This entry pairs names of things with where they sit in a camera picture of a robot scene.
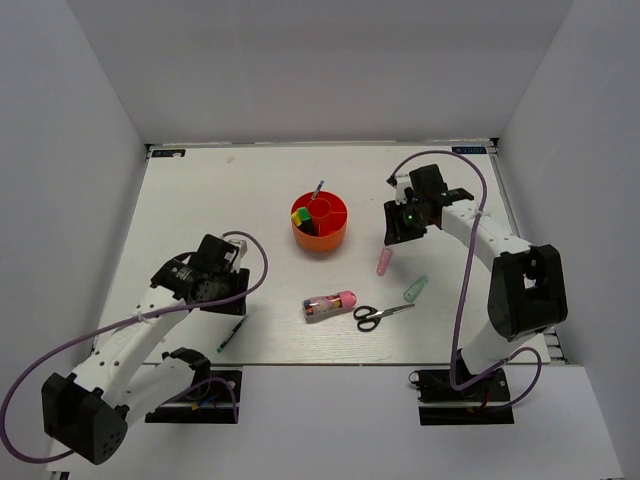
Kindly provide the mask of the pink correction tape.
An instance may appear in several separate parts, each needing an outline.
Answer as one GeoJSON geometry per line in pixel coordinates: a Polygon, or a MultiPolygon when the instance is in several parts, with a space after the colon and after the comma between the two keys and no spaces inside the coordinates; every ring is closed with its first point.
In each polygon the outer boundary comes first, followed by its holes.
{"type": "Polygon", "coordinates": [[[376,266],[376,274],[378,276],[384,276],[386,270],[391,262],[393,255],[393,249],[388,246],[384,246],[381,250],[379,260],[376,266]]]}

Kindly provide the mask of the green pen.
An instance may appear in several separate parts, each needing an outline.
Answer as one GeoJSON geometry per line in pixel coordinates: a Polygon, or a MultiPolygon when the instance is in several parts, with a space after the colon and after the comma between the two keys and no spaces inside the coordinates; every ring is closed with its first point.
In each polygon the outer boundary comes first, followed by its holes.
{"type": "Polygon", "coordinates": [[[241,320],[239,320],[234,325],[230,333],[224,338],[224,340],[217,347],[216,352],[218,354],[220,354],[226,348],[226,346],[230,343],[230,341],[236,336],[238,331],[242,328],[242,326],[246,322],[247,318],[248,318],[248,315],[244,316],[241,320]]]}

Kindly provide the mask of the green correction tape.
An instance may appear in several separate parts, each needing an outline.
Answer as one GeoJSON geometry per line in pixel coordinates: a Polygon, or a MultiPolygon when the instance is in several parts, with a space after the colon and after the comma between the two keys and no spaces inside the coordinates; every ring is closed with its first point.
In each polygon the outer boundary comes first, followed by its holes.
{"type": "Polygon", "coordinates": [[[426,275],[421,275],[418,279],[416,279],[403,293],[403,299],[407,303],[414,303],[416,299],[419,297],[423,289],[428,283],[428,277],[426,275]]]}

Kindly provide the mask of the green black highlighter marker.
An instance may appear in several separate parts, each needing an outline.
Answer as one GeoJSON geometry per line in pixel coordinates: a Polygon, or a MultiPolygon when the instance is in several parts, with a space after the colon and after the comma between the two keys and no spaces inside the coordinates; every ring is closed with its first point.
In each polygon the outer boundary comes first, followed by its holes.
{"type": "Polygon", "coordinates": [[[315,236],[316,230],[311,220],[311,216],[306,207],[299,207],[291,214],[294,226],[301,232],[309,236],[315,236]]]}

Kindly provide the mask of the blue pen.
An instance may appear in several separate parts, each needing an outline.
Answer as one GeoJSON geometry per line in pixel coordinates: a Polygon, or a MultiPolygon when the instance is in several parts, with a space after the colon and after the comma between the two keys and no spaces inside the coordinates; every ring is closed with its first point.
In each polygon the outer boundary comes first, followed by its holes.
{"type": "Polygon", "coordinates": [[[325,182],[324,182],[324,180],[321,180],[321,181],[318,183],[318,185],[317,185],[316,189],[314,190],[314,192],[313,192],[313,194],[312,194],[312,196],[311,196],[311,201],[315,200],[315,199],[318,197],[318,195],[319,195],[320,191],[322,190],[322,188],[323,188],[323,186],[324,186],[324,183],[325,183],[325,182]]]}

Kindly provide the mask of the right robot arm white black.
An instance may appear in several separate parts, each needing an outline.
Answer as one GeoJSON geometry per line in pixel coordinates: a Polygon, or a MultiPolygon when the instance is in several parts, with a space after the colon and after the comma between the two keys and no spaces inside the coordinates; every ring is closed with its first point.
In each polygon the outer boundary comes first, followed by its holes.
{"type": "Polygon", "coordinates": [[[528,351],[528,341],[568,316],[561,255],[551,245],[535,246],[513,234],[463,188],[451,189],[437,165],[391,176],[395,197],[384,205],[384,243],[397,245],[422,238],[429,227],[460,241],[468,249],[463,279],[479,261],[490,273],[488,319],[465,346],[459,344],[468,287],[461,287],[452,338],[450,384],[461,397],[484,391],[488,377],[528,351]]]}

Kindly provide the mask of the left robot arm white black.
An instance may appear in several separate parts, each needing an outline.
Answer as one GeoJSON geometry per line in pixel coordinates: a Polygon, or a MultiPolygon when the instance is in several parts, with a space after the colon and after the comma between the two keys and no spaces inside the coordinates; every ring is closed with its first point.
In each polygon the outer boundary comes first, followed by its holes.
{"type": "Polygon", "coordinates": [[[110,459],[129,427],[164,402],[199,399],[211,387],[210,360],[180,347],[159,365],[141,366],[193,309],[242,315],[248,269],[244,240],[207,234],[198,249],[177,255],[151,277],[133,324],[118,327],[67,376],[51,375],[42,387],[46,433],[94,465],[110,459]]]}

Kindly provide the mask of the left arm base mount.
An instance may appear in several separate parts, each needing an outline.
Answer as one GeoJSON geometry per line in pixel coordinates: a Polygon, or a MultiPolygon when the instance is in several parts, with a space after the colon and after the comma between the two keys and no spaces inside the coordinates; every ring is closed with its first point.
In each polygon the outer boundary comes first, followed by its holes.
{"type": "Polygon", "coordinates": [[[220,382],[211,382],[198,390],[180,397],[174,402],[164,404],[146,415],[147,424],[236,424],[233,398],[236,399],[236,410],[240,412],[241,386],[243,372],[241,370],[211,370],[211,377],[218,377],[227,382],[234,396],[220,382]]]}

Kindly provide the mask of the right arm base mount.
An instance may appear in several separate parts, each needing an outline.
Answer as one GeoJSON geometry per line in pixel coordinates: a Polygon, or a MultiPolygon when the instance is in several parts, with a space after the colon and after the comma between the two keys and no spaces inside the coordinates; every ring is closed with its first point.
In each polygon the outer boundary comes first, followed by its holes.
{"type": "Polygon", "coordinates": [[[514,424],[506,375],[502,369],[463,391],[454,390],[449,371],[414,370],[409,384],[418,394],[421,426],[497,426],[514,424]]]}

